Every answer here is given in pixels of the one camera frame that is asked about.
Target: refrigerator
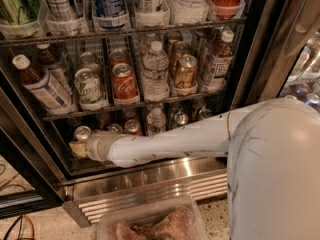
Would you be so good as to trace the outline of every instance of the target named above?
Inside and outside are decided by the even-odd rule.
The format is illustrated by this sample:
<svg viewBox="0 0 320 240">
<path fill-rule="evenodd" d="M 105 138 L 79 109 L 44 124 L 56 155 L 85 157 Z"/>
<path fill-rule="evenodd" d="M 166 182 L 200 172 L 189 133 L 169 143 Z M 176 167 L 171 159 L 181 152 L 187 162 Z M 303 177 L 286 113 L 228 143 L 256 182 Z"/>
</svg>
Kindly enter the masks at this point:
<svg viewBox="0 0 320 240">
<path fill-rule="evenodd" d="M 244 1 L 244 11 L 238 18 L 143 28 L 135 27 L 137 18 L 132 17 L 135 15 L 130 4 L 132 0 L 126 0 L 131 28 L 19 40 L 2 37 L 0 154 L 32 189 L 0 195 L 0 218 L 62 206 L 79 226 L 85 227 L 98 223 L 101 216 L 110 211 L 186 194 L 195 200 L 226 194 L 227 154 L 221 154 L 218 159 L 162 159 L 132 168 L 74 157 L 68 145 L 74 129 L 68 125 L 68 119 L 81 116 L 85 124 L 92 125 L 95 114 L 101 110 L 48 115 L 21 86 L 11 61 L 21 53 L 36 61 L 36 44 L 62 42 L 74 65 L 81 53 L 93 51 L 108 72 L 109 52 L 117 47 L 130 51 L 134 65 L 139 67 L 136 42 L 142 34 L 163 35 L 179 30 L 190 37 L 195 29 L 229 26 L 235 32 L 235 54 L 225 88 L 218 93 L 196 92 L 188 96 L 169 96 L 162 101 L 167 106 L 175 101 L 204 97 L 207 107 L 219 114 L 278 97 L 300 52 L 320 28 L 317 0 Z M 138 108 L 142 116 L 148 102 L 144 101 L 140 87 L 139 101 L 129 107 Z M 103 111 L 121 117 L 123 107 L 114 106 L 110 84 L 105 88 L 110 106 Z"/>
</svg>

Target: beverage cooler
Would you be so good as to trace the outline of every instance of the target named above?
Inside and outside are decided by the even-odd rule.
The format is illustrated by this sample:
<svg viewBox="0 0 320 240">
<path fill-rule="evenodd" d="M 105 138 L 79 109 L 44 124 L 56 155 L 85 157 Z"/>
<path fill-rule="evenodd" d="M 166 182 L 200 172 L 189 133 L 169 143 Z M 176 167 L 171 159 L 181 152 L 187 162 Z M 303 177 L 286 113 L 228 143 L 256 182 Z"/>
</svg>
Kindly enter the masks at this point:
<svg viewBox="0 0 320 240">
<path fill-rule="evenodd" d="M 320 28 L 317 0 L 241 0 L 231 7 L 224 7 L 219 0 L 163 0 L 152 12 L 149 7 L 154 4 L 150 3 L 156 0 L 149 4 L 146 0 L 122 0 L 120 9 L 119 0 L 112 0 L 111 14 L 99 6 L 103 5 L 101 0 L 72 1 L 69 6 L 73 14 L 67 15 L 57 13 L 59 8 L 52 5 L 52 0 L 38 0 L 38 7 L 32 7 L 38 8 L 35 18 L 30 22 L 32 13 L 24 15 L 20 11 L 16 22 L 5 21 L 6 3 L 0 4 L 0 154 L 31 186 L 13 193 L 0 192 L 0 218 L 62 206 L 79 226 L 85 227 L 99 222 L 110 211 L 186 194 L 195 200 L 226 194 L 225 153 L 218 159 L 210 154 L 186 154 L 184 158 L 121 167 L 94 152 L 84 152 L 86 134 L 100 130 L 118 136 L 123 131 L 137 133 L 138 127 L 140 134 L 153 135 L 282 96 L 288 87 L 291 91 L 287 95 L 296 93 L 297 98 L 301 98 L 297 85 L 307 84 L 308 93 L 319 92 L 314 69 L 320 65 L 316 62 L 319 41 L 314 34 Z M 219 68 L 219 73 L 212 71 L 215 62 L 211 61 L 211 45 L 224 39 L 221 36 L 227 35 L 225 32 L 232 36 L 228 41 L 232 54 L 224 57 L 228 66 Z M 165 74 L 164 85 L 150 80 L 154 80 L 155 71 L 146 73 L 146 55 L 142 55 L 142 39 L 155 36 L 158 43 L 153 42 L 151 49 L 158 49 L 160 44 L 160 50 L 171 54 L 167 69 L 175 70 L 174 75 L 170 70 Z M 312 48 L 305 46 L 312 37 Z M 170 44 L 178 40 L 189 47 L 187 62 L 192 66 L 176 58 L 184 47 Z M 44 67 L 50 71 L 58 64 L 71 72 L 64 72 L 65 82 L 57 80 L 64 91 L 64 87 L 70 87 L 71 92 L 60 103 L 66 106 L 59 108 L 50 107 L 47 96 L 40 102 L 39 95 L 32 95 L 31 87 L 26 86 L 27 80 L 21 82 L 19 77 L 17 63 L 21 58 L 17 60 L 16 56 L 24 55 L 24 62 L 37 65 L 42 59 L 39 53 L 47 49 L 47 44 L 54 47 L 51 55 L 59 52 L 61 61 Z M 84 68 L 90 68 L 91 77 L 98 79 L 90 82 L 92 89 L 98 86 L 95 95 L 99 92 L 99 98 L 94 102 L 83 98 L 87 93 L 79 75 L 84 75 Z M 179 83 L 186 82 L 186 74 L 180 79 L 177 75 L 185 73 L 186 68 L 189 74 L 192 72 L 192 80 L 181 87 Z M 48 79 L 55 75 L 51 72 Z M 160 73 L 164 71 L 159 72 L 155 79 L 163 80 Z M 130 75 L 130 83 L 124 84 Z M 311 104 L 306 95 L 301 99 Z M 174 119 L 177 112 L 173 115 L 172 111 L 178 106 L 183 107 L 182 114 L 188 120 Z M 164 129 L 150 128 L 148 116 L 161 113 Z M 138 119 L 138 126 L 125 125 L 125 120 L 132 118 Z M 0 182 L 1 189 L 5 181 L 0 178 Z"/>
</svg>

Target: speckled floor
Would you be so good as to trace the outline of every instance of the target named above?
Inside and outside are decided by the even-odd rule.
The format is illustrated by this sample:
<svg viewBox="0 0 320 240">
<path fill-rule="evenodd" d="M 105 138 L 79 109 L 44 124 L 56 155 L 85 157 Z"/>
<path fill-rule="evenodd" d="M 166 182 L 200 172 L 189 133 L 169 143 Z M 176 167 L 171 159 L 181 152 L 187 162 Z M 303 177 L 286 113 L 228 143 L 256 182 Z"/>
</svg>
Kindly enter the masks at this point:
<svg viewBox="0 0 320 240">
<path fill-rule="evenodd" d="M 211 198 L 197 203 L 209 240 L 228 240 L 228 211 L 225 197 Z M 36 240 L 97 239 L 96 225 L 80 228 L 62 208 L 36 212 L 28 216 L 34 224 Z M 15 219 L 16 217 L 0 220 L 0 239 L 3 239 Z M 18 231 L 19 225 L 14 228 L 8 240 L 17 239 Z M 23 224 L 22 236 L 30 237 L 30 233 L 27 224 Z"/>
</svg>

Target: floor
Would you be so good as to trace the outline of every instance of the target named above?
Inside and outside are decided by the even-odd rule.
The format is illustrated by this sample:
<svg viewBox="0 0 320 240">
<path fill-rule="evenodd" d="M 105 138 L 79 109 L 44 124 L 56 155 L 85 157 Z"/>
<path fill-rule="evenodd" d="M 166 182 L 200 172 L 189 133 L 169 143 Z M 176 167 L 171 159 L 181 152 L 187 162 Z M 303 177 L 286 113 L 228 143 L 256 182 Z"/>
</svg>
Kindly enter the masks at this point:
<svg viewBox="0 0 320 240">
<path fill-rule="evenodd" d="M 228 215 L 227 201 L 225 197 L 211 198 L 198 201 L 198 207 L 208 240 L 227 240 L 228 238 Z M 50 209 L 27 215 L 34 225 L 34 237 L 36 240 L 97 240 L 97 225 L 80 228 L 62 208 Z M 0 240 L 3 239 L 7 230 L 17 217 L 0 220 Z M 30 225 L 23 220 L 21 235 L 30 237 Z M 20 224 L 18 223 L 8 240 L 17 239 Z"/>
</svg>

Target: white robotic arm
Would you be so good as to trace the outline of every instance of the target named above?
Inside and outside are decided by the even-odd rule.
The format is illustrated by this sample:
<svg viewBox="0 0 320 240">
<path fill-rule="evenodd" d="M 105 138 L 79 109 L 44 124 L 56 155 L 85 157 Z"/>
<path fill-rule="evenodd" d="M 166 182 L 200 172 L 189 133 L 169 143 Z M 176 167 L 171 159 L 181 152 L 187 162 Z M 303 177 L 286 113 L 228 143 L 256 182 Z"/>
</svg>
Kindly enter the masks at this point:
<svg viewBox="0 0 320 240">
<path fill-rule="evenodd" d="M 93 135 L 87 150 L 122 167 L 228 152 L 230 239 L 318 240 L 319 143 L 320 115 L 275 99 L 153 137 Z"/>
</svg>

